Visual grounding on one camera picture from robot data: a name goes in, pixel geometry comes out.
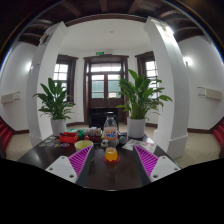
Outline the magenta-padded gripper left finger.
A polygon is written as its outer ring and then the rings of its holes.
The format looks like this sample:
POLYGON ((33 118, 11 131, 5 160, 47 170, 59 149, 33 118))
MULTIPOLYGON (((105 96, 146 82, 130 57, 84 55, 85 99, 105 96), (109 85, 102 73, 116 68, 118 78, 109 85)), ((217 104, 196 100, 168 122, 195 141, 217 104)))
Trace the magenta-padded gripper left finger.
POLYGON ((84 184, 93 156, 94 150, 92 146, 88 146, 69 157, 60 156, 46 168, 46 171, 72 183, 84 184))

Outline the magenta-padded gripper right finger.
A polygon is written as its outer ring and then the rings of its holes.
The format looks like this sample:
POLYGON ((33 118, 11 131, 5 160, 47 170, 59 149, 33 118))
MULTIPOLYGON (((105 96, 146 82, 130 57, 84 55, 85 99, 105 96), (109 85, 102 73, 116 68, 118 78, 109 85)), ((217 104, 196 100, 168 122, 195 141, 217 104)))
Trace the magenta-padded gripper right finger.
POLYGON ((133 152, 137 156, 140 178, 143 183, 151 183, 180 170, 167 156, 156 156, 146 149, 134 145, 133 152))

